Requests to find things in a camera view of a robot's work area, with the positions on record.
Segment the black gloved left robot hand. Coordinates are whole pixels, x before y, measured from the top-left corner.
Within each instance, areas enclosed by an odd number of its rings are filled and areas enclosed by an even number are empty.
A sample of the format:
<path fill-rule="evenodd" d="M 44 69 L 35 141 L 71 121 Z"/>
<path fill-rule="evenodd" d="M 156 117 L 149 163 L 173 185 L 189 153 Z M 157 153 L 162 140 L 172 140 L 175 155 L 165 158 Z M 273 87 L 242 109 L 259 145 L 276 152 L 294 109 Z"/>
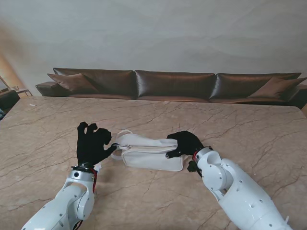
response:
<path fill-rule="evenodd" d="M 96 123 L 88 125 L 81 122 L 77 127 L 77 160 L 78 165 L 85 165 L 93 168 L 96 164 L 108 158 L 117 146 L 112 144 L 108 149 L 104 146 L 108 145 L 112 139 L 111 132 L 104 128 L 98 128 Z"/>

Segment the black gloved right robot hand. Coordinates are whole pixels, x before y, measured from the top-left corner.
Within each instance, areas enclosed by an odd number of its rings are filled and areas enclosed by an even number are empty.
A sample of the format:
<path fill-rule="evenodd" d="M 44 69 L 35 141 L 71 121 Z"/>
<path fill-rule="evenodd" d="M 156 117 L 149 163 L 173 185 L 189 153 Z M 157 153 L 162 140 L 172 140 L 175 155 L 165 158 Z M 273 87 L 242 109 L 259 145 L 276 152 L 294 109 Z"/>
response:
<path fill-rule="evenodd" d="M 194 155 L 195 152 L 204 148 L 198 137 L 189 131 L 169 134 L 167 139 L 177 140 L 177 148 L 167 152 L 165 155 L 168 159 L 180 157 L 182 155 Z"/>

